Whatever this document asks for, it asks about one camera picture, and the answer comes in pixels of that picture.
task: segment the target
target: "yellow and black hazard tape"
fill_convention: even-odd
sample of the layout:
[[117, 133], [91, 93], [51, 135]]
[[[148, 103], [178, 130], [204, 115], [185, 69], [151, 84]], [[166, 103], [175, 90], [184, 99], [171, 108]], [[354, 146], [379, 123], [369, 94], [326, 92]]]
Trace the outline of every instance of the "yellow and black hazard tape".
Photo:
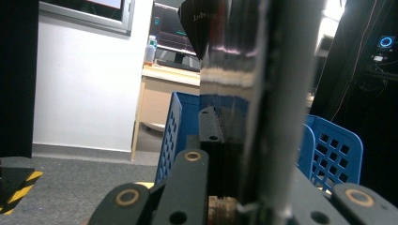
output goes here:
[[12, 197], [7, 201], [5, 205], [0, 205], [0, 214], [10, 215], [17, 204], [21, 201], [38, 179], [43, 175], [43, 172], [32, 172], [29, 177], [25, 180], [23, 186], [15, 191]]

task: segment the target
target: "window frame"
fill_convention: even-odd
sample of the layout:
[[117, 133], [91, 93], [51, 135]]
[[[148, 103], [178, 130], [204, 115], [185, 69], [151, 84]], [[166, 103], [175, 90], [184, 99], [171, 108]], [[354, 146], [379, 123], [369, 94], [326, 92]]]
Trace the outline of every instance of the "window frame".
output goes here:
[[122, 4], [123, 12], [121, 21], [41, 1], [39, 2], [39, 12], [43, 16], [131, 36], [135, 0], [122, 0]]

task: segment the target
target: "window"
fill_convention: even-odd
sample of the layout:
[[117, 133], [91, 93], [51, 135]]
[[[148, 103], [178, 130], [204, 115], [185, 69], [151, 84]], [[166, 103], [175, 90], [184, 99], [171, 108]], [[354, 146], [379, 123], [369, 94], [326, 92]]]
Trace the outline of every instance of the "window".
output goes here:
[[130, 36], [134, 0], [40, 0], [40, 14]]

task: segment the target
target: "desk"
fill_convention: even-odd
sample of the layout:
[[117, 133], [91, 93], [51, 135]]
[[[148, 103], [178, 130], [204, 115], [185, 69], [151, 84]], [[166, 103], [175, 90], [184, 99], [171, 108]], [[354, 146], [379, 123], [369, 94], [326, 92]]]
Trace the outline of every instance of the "desk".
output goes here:
[[140, 123], [164, 125], [172, 92], [199, 95], [199, 83], [200, 76], [196, 72], [156, 64], [153, 67], [144, 66], [135, 114], [131, 159], [135, 157]]

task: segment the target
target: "carpet floor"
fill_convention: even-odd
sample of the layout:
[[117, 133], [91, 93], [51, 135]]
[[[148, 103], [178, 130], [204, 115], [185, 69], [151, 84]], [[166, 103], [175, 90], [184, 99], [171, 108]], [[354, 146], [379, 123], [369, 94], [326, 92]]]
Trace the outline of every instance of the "carpet floor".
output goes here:
[[113, 188], [129, 182], [153, 182], [155, 166], [51, 157], [2, 158], [3, 166], [44, 172], [1, 225], [82, 224]]

